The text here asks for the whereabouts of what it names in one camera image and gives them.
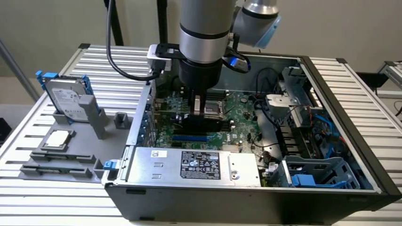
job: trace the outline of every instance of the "white sticker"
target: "white sticker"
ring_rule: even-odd
[[[77,104],[79,95],[71,89],[57,89],[53,88],[52,92],[55,94],[59,106],[61,107],[61,111],[67,117],[72,120],[87,121],[88,117],[84,109]]]
[[[152,158],[166,158],[167,156],[168,156],[168,151],[163,151],[163,150],[152,150],[151,151]]]

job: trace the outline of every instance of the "green circuit board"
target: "green circuit board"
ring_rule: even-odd
[[[159,126],[156,147],[175,147],[184,149],[203,149],[203,150],[222,150],[223,145],[236,145],[242,153],[260,154],[262,150],[252,147],[247,135],[255,137],[259,133],[256,120],[252,120],[254,114],[254,100],[248,100],[248,95],[243,92],[230,92],[227,97],[222,100],[223,120],[234,121],[234,128],[231,131],[222,131],[207,133],[207,142],[178,142],[172,141],[174,130],[180,129],[180,125],[170,121],[172,113],[187,113],[187,100],[176,93],[172,93],[164,100],[164,110],[156,111],[156,124]]]

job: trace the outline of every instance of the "power supply label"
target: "power supply label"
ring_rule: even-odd
[[[220,180],[219,153],[182,152],[180,176],[184,179]]]

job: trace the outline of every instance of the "capacitor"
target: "capacitor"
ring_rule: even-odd
[[[247,102],[248,102],[247,98],[242,97],[242,98],[240,98],[240,103],[242,103],[242,104],[246,104]]]

